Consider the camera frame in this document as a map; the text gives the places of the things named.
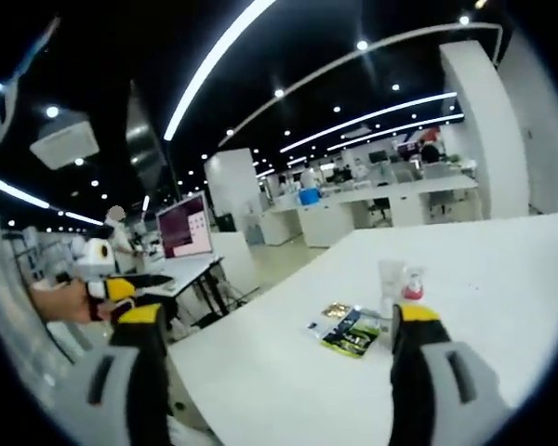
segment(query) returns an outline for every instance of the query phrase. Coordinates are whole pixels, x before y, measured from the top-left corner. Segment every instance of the ceiling light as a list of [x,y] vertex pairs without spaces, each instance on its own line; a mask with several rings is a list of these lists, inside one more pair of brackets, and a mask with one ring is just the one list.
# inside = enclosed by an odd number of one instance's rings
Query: ceiling light
[[60,110],[58,110],[58,107],[51,106],[46,108],[46,116],[48,118],[55,118],[56,116],[59,115],[59,113]]
[[190,107],[190,104],[193,102],[196,93],[198,93],[198,90],[201,88],[208,75],[210,75],[213,68],[215,68],[229,47],[232,46],[254,20],[274,2],[275,0],[254,0],[232,23],[232,26],[223,33],[221,38],[209,51],[179,100],[178,107],[176,107],[169,121],[169,125],[167,126],[166,133],[164,134],[164,139],[166,141],[170,141],[174,137],[178,125],[184,117],[184,114],[186,114],[188,107]]
[[262,178],[262,177],[266,177],[269,174],[272,174],[275,171],[275,169],[269,169],[269,170],[265,170],[264,172],[262,172],[261,174],[257,175],[257,178]]
[[314,141],[315,139],[324,137],[324,136],[329,135],[333,132],[337,132],[338,130],[340,130],[342,128],[349,127],[350,125],[354,125],[354,124],[357,124],[357,123],[361,123],[363,121],[375,118],[375,117],[380,116],[382,114],[386,114],[386,113],[390,113],[390,112],[396,112],[396,111],[406,109],[406,108],[409,108],[409,107],[413,107],[413,106],[416,106],[416,105],[419,105],[419,104],[425,104],[427,102],[433,102],[435,100],[455,98],[456,96],[457,96],[457,93],[455,93],[455,92],[442,93],[440,95],[435,95],[435,96],[430,96],[430,97],[427,97],[427,98],[416,99],[416,100],[411,100],[409,102],[404,102],[402,104],[394,105],[394,106],[389,107],[387,109],[373,111],[369,114],[365,114],[364,116],[360,116],[359,118],[355,118],[355,119],[352,119],[350,121],[347,121],[346,123],[330,127],[327,130],[323,130],[322,132],[318,132],[318,133],[316,133],[316,134],[314,134],[310,137],[304,138],[304,139],[302,139],[298,142],[294,142],[293,144],[290,144],[286,147],[283,147],[281,150],[279,150],[279,152],[280,153],[285,153],[286,151],[291,151],[292,149],[295,149],[296,147],[299,147],[302,144],[306,144],[307,142],[311,142],[311,141]]
[[446,116],[446,117],[443,117],[443,118],[435,118],[435,119],[429,119],[427,121],[420,121],[419,123],[401,125],[399,127],[390,128],[388,130],[382,130],[381,132],[373,133],[372,135],[365,135],[363,137],[359,137],[358,139],[354,139],[354,140],[349,141],[349,142],[337,144],[333,147],[327,148],[326,151],[334,151],[336,149],[342,148],[346,144],[354,144],[356,142],[360,142],[360,141],[363,141],[363,140],[368,139],[368,138],[383,137],[385,135],[390,134],[393,131],[397,132],[397,131],[400,131],[400,130],[406,130],[407,128],[413,128],[416,125],[429,125],[429,124],[434,124],[434,123],[441,123],[442,121],[444,121],[446,119],[460,119],[460,118],[463,118],[463,117],[465,117],[465,115],[463,113],[459,113],[459,114],[455,114],[455,115],[452,115],[452,116]]
[[74,218],[75,220],[85,221],[86,223],[92,223],[92,224],[97,225],[97,226],[103,226],[102,222],[94,220],[93,218],[89,218],[88,216],[79,216],[78,214],[75,214],[74,212],[67,212],[67,213],[65,213],[65,215],[69,218]]
[[15,198],[18,198],[19,200],[23,200],[24,202],[27,202],[29,204],[33,204],[37,207],[41,207],[43,209],[48,209],[49,208],[49,203],[48,202],[44,202],[43,200],[39,200],[38,198],[35,198],[32,195],[29,195],[28,193],[23,192],[22,190],[18,190],[17,188],[13,188],[12,186],[10,186],[9,184],[6,184],[1,179],[0,179],[0,190],[2,192],[7,193],[8,195],[11,195]]
[[149,195],[145,195],[145,198],[142,199],[142,212],[146,212],[147,208],[149,207],[149,202],[151,198]]
[[294,161],[290,161],[289,163],[287,163],[287,165],[291,167],[292,165],[297,164],[297,163],[301,163],[302,161],[306,161],[305,156],[300,156],[298,159],[296,159]]

